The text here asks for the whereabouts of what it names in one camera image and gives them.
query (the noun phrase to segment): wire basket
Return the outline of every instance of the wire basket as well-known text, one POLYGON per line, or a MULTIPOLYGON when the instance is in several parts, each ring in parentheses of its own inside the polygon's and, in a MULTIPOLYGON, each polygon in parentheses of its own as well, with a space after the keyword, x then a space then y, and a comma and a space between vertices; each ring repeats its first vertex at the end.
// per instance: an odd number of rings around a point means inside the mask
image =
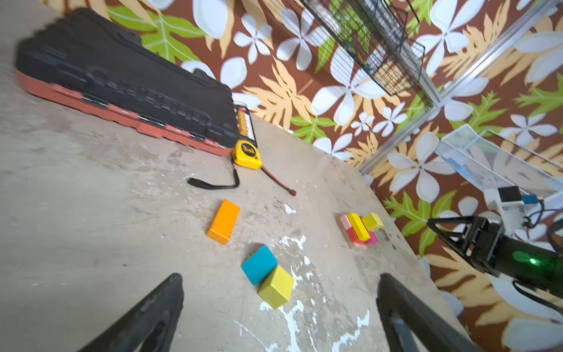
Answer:
POLYGON ((303 5, 387 94, 417 85, 423 45, 408 38, 408 13, 385 0, 302 0, 303 5))
POLYGON ((561 180, 482 138, 468 124, 442 138, 436 154, 481 191, 516 185, 549 198, 563 190, 561 180))

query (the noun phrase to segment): table surface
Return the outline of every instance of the table surface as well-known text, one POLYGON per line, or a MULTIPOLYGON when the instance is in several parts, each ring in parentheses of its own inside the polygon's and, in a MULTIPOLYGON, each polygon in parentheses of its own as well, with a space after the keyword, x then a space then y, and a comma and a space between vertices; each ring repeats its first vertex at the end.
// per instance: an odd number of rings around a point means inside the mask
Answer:
POLYGON ((357 170, 255 119, 265 166, 297 196, 241 167, 235 190, 191 187, 188 177, 231 183, 229 159, 22 91, 11 72, 13 42, 54 13, 31 0, 7 6, 0 21, 12 36, 0 50, 6 350, 77 350, 172 272, 185 291, 172 351, 388 350, 376 306, 382 273, 463 332, 357 170), (205 235, 223 199, 241 208, 226 246, 205 235), (381 216, 376 246, 348 248, 336 218, 349 212, 381 216), (240 268, 260 243, 297 279, 279 310, 261 304, 240 268))

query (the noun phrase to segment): black toolbox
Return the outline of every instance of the black toolbox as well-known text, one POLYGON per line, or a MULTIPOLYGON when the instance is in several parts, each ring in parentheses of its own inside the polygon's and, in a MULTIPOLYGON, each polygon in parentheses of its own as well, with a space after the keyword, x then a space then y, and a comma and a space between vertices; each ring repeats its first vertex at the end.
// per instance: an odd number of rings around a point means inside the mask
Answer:
POLYGON ((141 38, 81 8, 18 44, 28 92, 218 155, 239 138, 231 89, 150 52, 141 38))

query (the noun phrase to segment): floral wallpaper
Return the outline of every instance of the floral wallpaper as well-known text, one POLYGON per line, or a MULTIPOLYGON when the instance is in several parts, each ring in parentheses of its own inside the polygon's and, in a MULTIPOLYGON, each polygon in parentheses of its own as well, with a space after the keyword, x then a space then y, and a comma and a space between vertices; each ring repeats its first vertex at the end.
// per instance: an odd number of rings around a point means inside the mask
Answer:
MULTIPOLYGON (((420 24, 406 2, 392 3, 409 12, 409 35, 426 47, 423 67, 443 89, 539 1, 413 0, 420 24)), ((387 95, 298 0, 42 2, 61 13, 91 7, 139 34, 148 50, 228 85, 233 99, 255 116, 354 167, 425 108, 414 89, 387 95)), ((344 18, 355 15, 343 0, 331 4, 344 18)), ((435 152, 442 137, 469 124, 501 148, 563 178, 562 64, 563 19, 554 7, 365 175, 469 336, 488 351, 563 348, 563 317, 517 293, 507 277, 479 273, 436 239, 426 226, 430 217, 478 214, 498 221, 499 216, 435 152)), ((553 250, 545 232, 560 216, 516 236, 553 250)), ((563 306, 549 293, 538 295, 563 306)))

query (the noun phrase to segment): stacked blocks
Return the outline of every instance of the stacked blocks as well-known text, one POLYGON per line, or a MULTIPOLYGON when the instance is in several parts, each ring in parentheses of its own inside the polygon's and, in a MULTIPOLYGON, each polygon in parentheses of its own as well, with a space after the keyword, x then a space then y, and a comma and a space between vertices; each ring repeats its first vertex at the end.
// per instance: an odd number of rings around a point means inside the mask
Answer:
MULTIPOLYGON (((370 213, 365 216, 365 218, 368 218, 368 224, 376 224, 375 229, 379 229, 383 225, 381 219, 379 219, 379 216, 375 213, 370 213)), ((350 249, 365 249, 367 246, 377 244, 378 242, 377 236, 366 228, 357 214, 351 213, 342 215, 338 218, 338 224, 350 249), (361 240, 358 233, 360 233, 363 238, 367 237, 368 239, 361 240)))
POLYGON ((278 260, 268 246, 264 245, 244 262, 242 268, 250 282, 258 285, 276 266, 278 266, 278 260))
POLYGON ((278 265, 264 280, 258 290, 258 295, 272 309, 277 309, 289 302, 294 284, 295 279, 278 265))
POLYGON ((365 228, 364 223, 361 221, 358 214, 350 213, 348 214, 348 220, 352 224, 352 228, 361 241, 367 241, 369 239, 368 230, 365 228))
POLYGON ((364 226, 368 231, 375 232, 383 227, 383 221, 379 218, 379 215, 376 213, 369 213, 363 218, 361 221, 364 223, 364 226))
POLYGON ((278 264, 278 260, 264 245, 244 262, 242 269, 253 285, 262 285, 258 295, 273 309, 289 302, 295 279, 278 264))
POLYGON ((227 244, 231 239, 239 211, 240 208, 238 206, 226 199, 223 200, 207 235, 222 244, 227 244))

